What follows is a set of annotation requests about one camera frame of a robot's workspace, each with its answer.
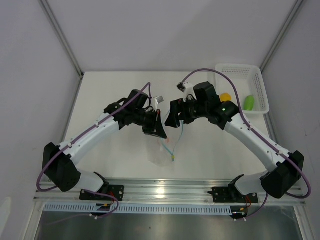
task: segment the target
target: gray wall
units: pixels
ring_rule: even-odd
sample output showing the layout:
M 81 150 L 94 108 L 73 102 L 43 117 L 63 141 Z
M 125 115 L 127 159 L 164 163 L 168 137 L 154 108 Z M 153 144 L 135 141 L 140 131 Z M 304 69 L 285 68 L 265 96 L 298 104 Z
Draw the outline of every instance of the gray wall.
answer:
M 263 74 L 279 142 L 304 154 L 306 200 L 320 238 L 320 1 L 308 0 Z
M 43 148 L 62 137 L 79 80 L 36 0 L 5 0 L 0 23 L 0 202 L 12 197 L 1 239 L 17 240 Z
M 259 66 L 295 0 L 49 0 L 84 71 Z

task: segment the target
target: white table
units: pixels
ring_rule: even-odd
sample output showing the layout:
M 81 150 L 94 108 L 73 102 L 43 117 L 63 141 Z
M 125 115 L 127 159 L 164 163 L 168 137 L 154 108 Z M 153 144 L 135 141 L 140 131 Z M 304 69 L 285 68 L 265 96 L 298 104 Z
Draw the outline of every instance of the white table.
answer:
M 75 103 L 66 139 L 91 126 L 111 103 L 128 97 L 133 89 L 151 82 L 152 96 L 163 96 L 162 117 L 170 101 L 183 97 L 177 84 L 188 72 L 86 72 Z M 210 81 L 214 74 L 198 72 L 189 82 Z M 248 115 L 251 123 L 268 134 L 262 115 Z M 172 149 L 181 128 L 165 128 Z M 144 135 L 142 127 L 124 127 L 94 147 L 78 165 L 106 178 L 223 180 L 240 174 L 264 171 L 264 166 L 241 142 L 212 125 L 197 119 L 184 126 L 184 134 L 175 150 L 175 161 L 160 144 L 159 138 Z

